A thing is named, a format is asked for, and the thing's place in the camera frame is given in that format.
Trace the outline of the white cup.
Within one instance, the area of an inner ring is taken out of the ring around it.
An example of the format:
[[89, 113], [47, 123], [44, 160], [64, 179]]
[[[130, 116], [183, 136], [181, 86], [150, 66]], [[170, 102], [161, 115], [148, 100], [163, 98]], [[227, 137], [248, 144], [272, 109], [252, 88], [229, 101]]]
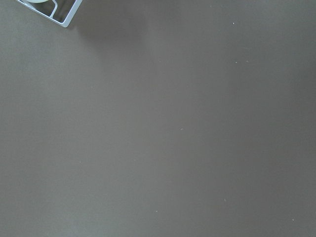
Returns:
[[43, 3], [43, 2], [47, 2], [49, 0], [27, 0], [27, 2], [31, 2], [31, 3]]

